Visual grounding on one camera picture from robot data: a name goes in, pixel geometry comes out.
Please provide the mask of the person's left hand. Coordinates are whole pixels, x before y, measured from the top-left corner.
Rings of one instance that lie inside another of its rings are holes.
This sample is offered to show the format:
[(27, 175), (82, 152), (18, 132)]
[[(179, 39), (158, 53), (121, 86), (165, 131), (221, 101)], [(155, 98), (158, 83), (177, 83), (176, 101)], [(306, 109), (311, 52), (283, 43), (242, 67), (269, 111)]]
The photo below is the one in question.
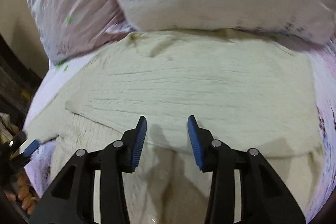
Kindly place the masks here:
[(31, 186), (29, 179), (22, 174), (17, 178), (17, 185), (19, 186), (17, 193), (9, 190), (5, 190), (4, 193), (10, 201), (19, 200), (21, 202), (21, 208), (26, 211), (28, 215), (31, 215), (36, 208), (39, 197)]

